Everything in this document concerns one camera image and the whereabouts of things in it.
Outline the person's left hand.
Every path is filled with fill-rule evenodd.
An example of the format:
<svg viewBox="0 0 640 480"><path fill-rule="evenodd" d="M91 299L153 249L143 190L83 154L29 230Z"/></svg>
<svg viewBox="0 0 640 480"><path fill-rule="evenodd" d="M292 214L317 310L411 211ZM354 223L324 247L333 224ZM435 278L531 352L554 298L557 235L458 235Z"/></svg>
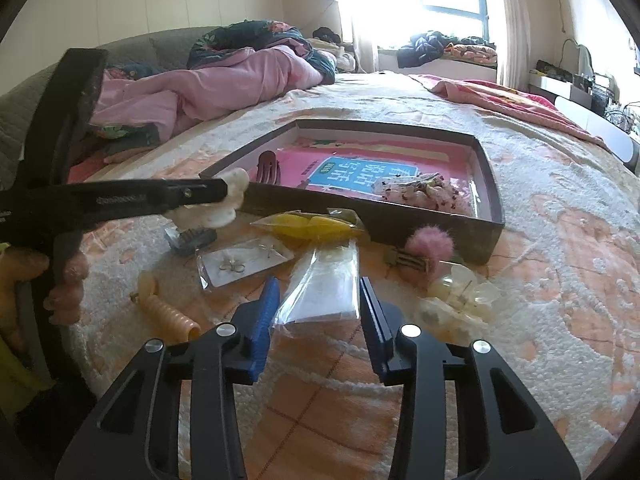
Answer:
<svg viewBox="0 0 640 480"><path fill-rule="evenodd" d="M1 254L1 337L18 353L26 351L27 342L18 324L15 284L38 278L48 266L49 259L39 252L9 246ZM79 321L88 274L88 261L81 252L66 261L62 283L52 288L46 300L52 324L71 326Z"/></svg>

